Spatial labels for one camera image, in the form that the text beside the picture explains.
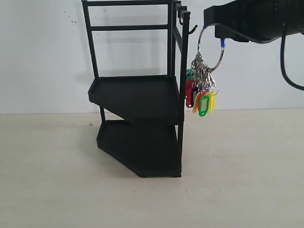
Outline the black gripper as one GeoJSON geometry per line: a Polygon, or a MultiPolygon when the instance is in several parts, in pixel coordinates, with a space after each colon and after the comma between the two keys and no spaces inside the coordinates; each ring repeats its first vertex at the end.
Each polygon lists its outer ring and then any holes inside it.
{"type": "Polygon", "coordinates": [[[233,0],[203,11],[204,26],[215,26],[215,37],[236,42],[269,43],[283,34],[304,33],[302,0],[233,0]]]}

